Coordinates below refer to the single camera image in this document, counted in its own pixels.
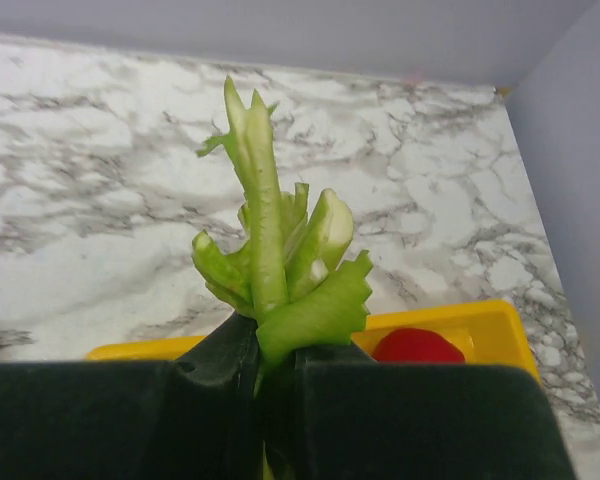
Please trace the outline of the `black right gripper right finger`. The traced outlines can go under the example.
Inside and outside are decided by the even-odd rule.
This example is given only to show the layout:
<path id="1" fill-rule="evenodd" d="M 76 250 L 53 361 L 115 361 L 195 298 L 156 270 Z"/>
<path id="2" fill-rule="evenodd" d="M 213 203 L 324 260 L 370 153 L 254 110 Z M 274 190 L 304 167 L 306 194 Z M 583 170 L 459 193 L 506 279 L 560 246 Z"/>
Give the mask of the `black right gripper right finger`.
<path id="1" fill-rule="evenodd" d="M 295 359 L 302 479 L 571 479 L 538 382 L 498 365 L 382 364 L 355 346 Z"/>

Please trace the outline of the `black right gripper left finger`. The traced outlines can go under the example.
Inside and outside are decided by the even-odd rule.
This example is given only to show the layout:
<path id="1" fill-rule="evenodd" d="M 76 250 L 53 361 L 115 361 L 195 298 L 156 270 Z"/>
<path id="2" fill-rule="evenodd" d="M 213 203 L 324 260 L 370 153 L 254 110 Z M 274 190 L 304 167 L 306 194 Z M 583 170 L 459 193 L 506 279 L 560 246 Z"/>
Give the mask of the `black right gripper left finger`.
<path id="1" fill-rule="evenodd" d="M 253 320 L 174 360 L 0 363 L 0 479 L 254 479 Z"/>

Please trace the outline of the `green celery stalk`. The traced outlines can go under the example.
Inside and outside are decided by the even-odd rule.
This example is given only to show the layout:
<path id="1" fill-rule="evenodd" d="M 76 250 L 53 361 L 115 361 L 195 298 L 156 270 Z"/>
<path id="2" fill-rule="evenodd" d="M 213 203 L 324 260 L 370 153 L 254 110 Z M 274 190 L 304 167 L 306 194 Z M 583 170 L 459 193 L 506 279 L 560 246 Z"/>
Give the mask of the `green celery stalk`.
<path id="1" fill-rule="evenodd" d="M 345 257 L 353 240 L 349 206 L 331 188 L 308 206 L 309 186 L 281 189 L 271 115 L 254 92 L 244 104 L 231 77 L 224 81 L 229 124 L 197 155 L 223 147 L 243 188 L 238 211 L 246 240 L 225 253 L 206 231 L 192 241 L 192 261 L 207 289 L 257 323 L 259 366 L 253 396 L 262 421 L 262 476 L 299 476 L 292 432 L 296 355 L 304 349 L 350 350 L 366 327 L 369 253 Z"/>

